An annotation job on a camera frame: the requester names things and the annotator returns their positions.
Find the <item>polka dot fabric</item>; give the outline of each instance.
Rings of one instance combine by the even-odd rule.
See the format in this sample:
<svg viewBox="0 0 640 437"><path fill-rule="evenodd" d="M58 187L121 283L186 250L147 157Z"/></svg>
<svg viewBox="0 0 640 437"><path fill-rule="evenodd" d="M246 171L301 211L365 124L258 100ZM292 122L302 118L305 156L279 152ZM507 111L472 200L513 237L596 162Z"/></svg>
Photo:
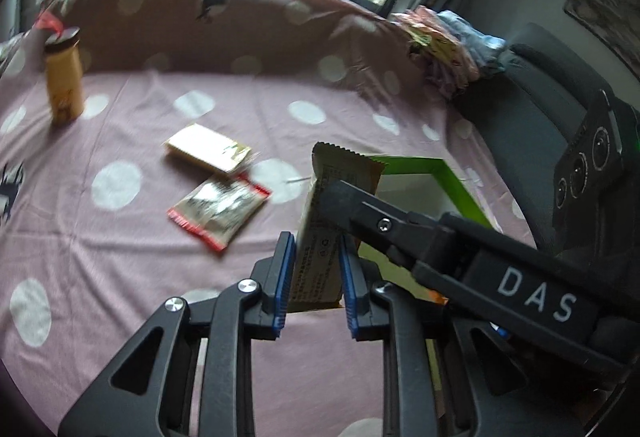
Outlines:
<svg viewBox="0 0 640 437"><path fill-rule="evenodd" d="M50 129L46 34L29 32L0 77L0 167L24 166L0 222L0 356L54 431L166 298L214 297L269 256L281 231L298 231L318 140L444 158L496 229L530 240L473 125L423 87L401 31L351 3L53 0L50 9L82 29L85 110ZM250 178L272 192L224 255L166 217L209 177L162 147L192 122L252 146ZM257 432L378 435L382 373L380 346L352 341L343 311L291 315L276 346L254 345Z"/></svg>

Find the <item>white polka dot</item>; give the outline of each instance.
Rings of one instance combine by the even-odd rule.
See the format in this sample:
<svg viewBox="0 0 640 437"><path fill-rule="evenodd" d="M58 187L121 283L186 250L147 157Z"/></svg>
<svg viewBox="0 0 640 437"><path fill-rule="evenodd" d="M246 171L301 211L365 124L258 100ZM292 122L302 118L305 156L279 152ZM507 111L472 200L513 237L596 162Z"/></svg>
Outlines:
<svg viewBox="0 0 640 437"><path fill-rule="evenodd" d="M118 11L124 16L131 16L140 10L143 1L144 0L118 0Z"/></svg>
<svg viewBox="0 0 640 437"><path fill-rule="evenodd" d="M17 110L14 110L12 113L7 115L2 122L2 126L0 126L0 133L9 133L11 131L14 131L20 124L20 121L24 119L24 116L26 114L27 109L24 106L21 106Z"/></svg>
<svg viewBox="0 0 640 437"><path fill-rule="evenodd" d="M91 119L107 108L109 96L106 94L95 94L84 100L84 112L80 116L83 119Z"/></svg>
<svg viewBox="0 0 640 437"><path fill-rule="evenodd" d="M292 165L280 159L267 159L254 164L249 170L249 179L271 191L269 200L282 204L300 197L303 177Z"/></svg>
<svg viewBox="0 0 640 437"><path fill-rule="evenodd" d="M347 69L344 62L338 56L325 56L318 62L318 70L320 75L326 81L337 83L347 75Z"/></svg>
<svg viewBox="0 0 640 437"><path fill-rule="evenodd" d="M393 135L400 135L400 127L398 123L396 123L390 117L386 117L386 115L378 115L377 113L373 114L373 120L380 128L384 128L386 131L391 132Z"/></svg>
<svg viewBox="0 0 640 437"><path fill-rule="evenodd" d="M456 121L453 128L456 130L456 133L462 137L462 139L468 139L471 135L471 131L473 130L473 125L466 119L459 119Z"/></svg>
<svg viewBox="0 0 640 437"><path fill-rule="evenodd" d="M174 108L189 119L197 119L213 110L216 101L199 90L191 90L174 101Z"/></svg>
<svg viewBox="0 0 640 437"><path fill-rule="evenodd" d="M140 192L142 173L133 163L115 161L102 168L91 184L94 204L103 210L124 208Z"/></svg>
<svg viewBox="0 0 640 437"><path fill-rule="evenodd" d="M80 47L78 49L78 55L80 56L82 71L87 72L89 68L91 68L91 62L92 62L91 52L89 52L87 49L83 49L82 47Z"/></svg>
<svg viewBox="0 0 640 437"><path fill-rule="evenodd" d="M521 221L524 220L524 213L522 213L522 210L520 209L520 206L516 202L515 198L511 203L511 211L513 211L513 214L516 216L516 218L520 219Z"/></svg>
<svg viewBox="0 0 640 437"><path fill-rule="evenodd" d="M216 289L194 289L181 295L188 303L202 302L220 296Z"/></svg>
<svg viewBox="0 0 640 437"><path fill-rule="evenodd" d="M376 26L375 22L372 22L372 20L367 20L362 16L354 16L353 21L356 23L358 27L366 30L367 32L376 32L378 30L378 27Z"/></svg>
<svg viewBox="0 0 640 437"><path fill-rule="evenodd" d="M480 178L476 170L474 170L473 168L467 168L465 172L468 175L468 177L471 179L473 184L475 184L479 188L484 187L484 182L482 182L482 179Z"/></svg>
<svg viewBox="0 0 640 437"><path fill-rule="evenodd" d="M386 91L393 96L400 94L400 81L398 80L396 73L388 70L385 72L384 78Z"/></svg>
<svg viewBox="0 0 640 437"><path fill-rule="evenodd" d="M262 71L262 63L255 56L240 56L231 63L234 74L250 74L255 76Z"/></svg>
<svg viewBox="0 0 640 437"><path fill-rule="evenodd" d="M24 62L26 60L27 55L25 54L24 49L19 48L17 51L15 51L14 57L11 58L11 61L4 70L4 75L13 77L20 74L20 72L22 72L22 69L24 68Z"/></svg>
<svg viewBox="0 0 640 437"><path fill-rule="evenodd" d="M427 124L422 125L422 133L427 139L431 139L432 141L440 140L440 134L433 130L433 128L430 128Z"/></svg>
<svg viewBox="0 0 640 437"><path fill-rule="evenodd" d="M320 124L326 119L322 108L308 101L294 101L287 110L293 118L305 124Z"/></svg>
<svg viewBox="0 0 640 437"><path fill-rule="evenodd" d="M9 310L18 334L30 347L40 347L51 329L51 308L42 284L28 278L16 286L9 300Z"/></svg>
<svg viewBox="0 0 640 437"><path fill-rule="evenodd" d="M361 419L347 426L338 437L380 437L382 419Z"/></svg>
<svg viewBox="0 0 640 437"><path fill-rule="evenodd" d="M309 19L311 7L298 0L289 2L284 7L284 16L293 25L302 25Z"/></svg>
<svg viewBox="0 0 640 437"><path fill-rule="evenodd" d="M145 70L157 70L158 72L162 72L164 70L168 70L171 67L171 61L169 60L169 56L164 54L164 52L158 52L158 54L154 54L149 57L142 65L142 68Z"/></svg>
<svg viewBox="0 0 640 437"><path fill-rule="evenodd" d="M498 220L495 218L494 212L491 210L491 206L489 206L486 198L484 198L484 195L482 195L482 192L478 189L476 189L476 198L478 199L478 202L480 202L482 213L484 213L484 216L489 220L492 227L499 233L503 233L502 227L498 224Z"/></svg>

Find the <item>silver screw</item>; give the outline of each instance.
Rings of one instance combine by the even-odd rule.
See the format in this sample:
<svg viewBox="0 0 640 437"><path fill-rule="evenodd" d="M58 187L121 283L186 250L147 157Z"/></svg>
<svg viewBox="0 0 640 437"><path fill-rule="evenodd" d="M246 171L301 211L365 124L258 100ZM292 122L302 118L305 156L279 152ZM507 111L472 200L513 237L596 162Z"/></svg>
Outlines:
<svg viewBox="0 0 640 437"><path fill-rule="evenodd" d="M164 308L169 312L177 312L184 307L184 300L182 298L178 298L174 296L173 298L169 298L166 302L164 302Z"/></svg>
<svg viewBox="0 0 640 437"><path fill-rule="evenodd" d="M249 293L258 289L258 282L251 278L245 278L238 282L238 289L240 292Z"/></svg>
<svg viewBox="0 0 640 437"><path fill-rule="evenodd" d="M382 285L378 285L376 287L376 292L379 292L380 294L384 294L388 289L389 285L390 285L389 282L384 282Z"/></svg>
<svg viewBox="0 0 640 437"><path fill-rule="evenodd" d="M378 229L383 233L386 233L392 226L393 224L388 218L382 218L378 223Z"/></svg>

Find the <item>brown bottle cap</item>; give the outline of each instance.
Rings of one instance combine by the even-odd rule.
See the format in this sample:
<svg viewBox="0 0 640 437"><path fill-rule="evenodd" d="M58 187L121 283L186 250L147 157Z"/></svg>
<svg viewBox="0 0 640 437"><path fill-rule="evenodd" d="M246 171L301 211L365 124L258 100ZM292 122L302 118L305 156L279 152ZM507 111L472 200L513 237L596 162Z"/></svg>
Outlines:
<svg viewBox="0 0 640 437"><path fill-rule="evenodd" d="M45 54L56 54L57 52L66 51L80 41L80 27L69 27L58 37L52 34L44 42Z"/></svg>

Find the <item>folded clothes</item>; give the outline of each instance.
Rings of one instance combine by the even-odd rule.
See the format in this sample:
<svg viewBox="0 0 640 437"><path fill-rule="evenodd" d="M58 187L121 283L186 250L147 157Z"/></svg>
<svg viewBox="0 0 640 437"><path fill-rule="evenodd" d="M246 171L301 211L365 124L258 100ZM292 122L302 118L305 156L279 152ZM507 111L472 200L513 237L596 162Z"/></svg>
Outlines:
<svg viewBox="0 0 640 437"><path fill-rule="evenodd" d="M434 11L419 6L415 11L393 14L393 18L413 39L412 57L425 58L428 80L440 79L441 68L436 61L450 70L455 88L466 88L471 81L479 79L480 72L476 62ZM431 74L432 68L438 73ZM452 95L449 89L443 88L440 91L448 98Z"/></svg>
<svg viewBox="0 0 640 437"><path fill-rule="evenodd" d="M449 32L466 47L483 78L504 71L498 56L506 49L507 42L505 40L482 34L453 11L442 11L437 16Z"/></svg>
<svg viewBox="0 0 640 437"><path fill-rule="evenodd" d="M456 80L450 67L436 58L424 56L422 58L424 81L437 88L440 95L447 100L453 99L460 93L460 87L457 86Z"/></svg>

